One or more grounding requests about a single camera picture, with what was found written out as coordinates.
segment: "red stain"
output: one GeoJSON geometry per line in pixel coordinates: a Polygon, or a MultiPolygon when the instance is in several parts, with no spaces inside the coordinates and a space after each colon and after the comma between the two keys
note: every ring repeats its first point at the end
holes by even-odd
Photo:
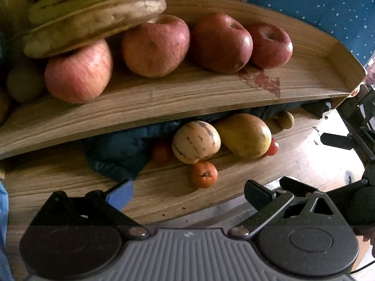
{"type": "Polygon", "coordinates": [[[276,79],[270,79],[264,71],[250,74],[244,68],[237,72],[237,76],[252,88],[262,88],[275,95],[277,98],[281,97],[279,77],[276,77],[276,79]]]}

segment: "bunch of bananas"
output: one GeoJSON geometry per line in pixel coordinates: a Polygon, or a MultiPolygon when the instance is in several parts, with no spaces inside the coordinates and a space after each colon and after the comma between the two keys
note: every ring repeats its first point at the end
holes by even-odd
{"type": "Polygon", "coordinates": [[[28,0],[35,29],[25,37],[31,58],[55,56],[155,18],[165,0],[28,0]]]}

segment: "upper wooden shelf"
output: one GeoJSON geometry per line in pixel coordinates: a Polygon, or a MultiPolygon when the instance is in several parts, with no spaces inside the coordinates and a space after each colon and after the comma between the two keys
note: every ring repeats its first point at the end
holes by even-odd
{"type": "Polygon", "coordinates": [[[265,21],[278,25],[292,39],[293,57],[285,66],[265,73],[247,68],[235,75],[211,73],[184,61],[177,70],[160,79],[135,75],[117,60],[108,87],[95,102],[72,105],[47,96],[16,109],[0,126],[0,159],[187,116],[345,97],[366,74],[342,43],[281,13],[228,0],[166,2],[166,13],[178,16],[188,24],[206,13],[220,11],[242,24],[265,21]]]}

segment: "gray ribbed plate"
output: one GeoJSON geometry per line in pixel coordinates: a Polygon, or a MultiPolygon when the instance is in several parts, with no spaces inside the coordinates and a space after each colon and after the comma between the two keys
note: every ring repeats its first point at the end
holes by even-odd
{"type": "MultiPolygon", "coordinates": [[[[46,281],[30,276],[29,281],[46,281]]],[[[129,242],[115,262],[82,281],[301,281],[267,266],[252,245],[221,229],[159,229],[129,242]]],[[[350,281],[347,275],[327,281],[350,281]]]]}

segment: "red apple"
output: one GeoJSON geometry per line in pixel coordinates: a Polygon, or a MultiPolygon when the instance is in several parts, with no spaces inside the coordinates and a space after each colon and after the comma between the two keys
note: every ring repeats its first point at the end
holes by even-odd
{"type": "Polygon", "coordinates": [[[112,74],[112,54],[99,40],[49,59],[44,72],[48,91],[69,103],[87,103],[104,91],[112,74]]]}
{"type": "Polygon", "coordinates": [[[259,22],[250,25],[247,30],[254,43],[250,61],[257,67],[280,67],[292,57],[292,41],[282,28],[259,22]]]}
{"type": "Polygon", "coordinates": [[[175,16],[160,15],[125,31],[122,54],[127,67],[149,78],[162,77],[183,61],[190,44],[187,24],[175,16]]]}
{"type": "Polygon", "coordinates": [[[252,51],[249,32],[223,13],[204,16],[191,33],[192,57],[211,71],[235,73],[248,63],[252,51]]]}

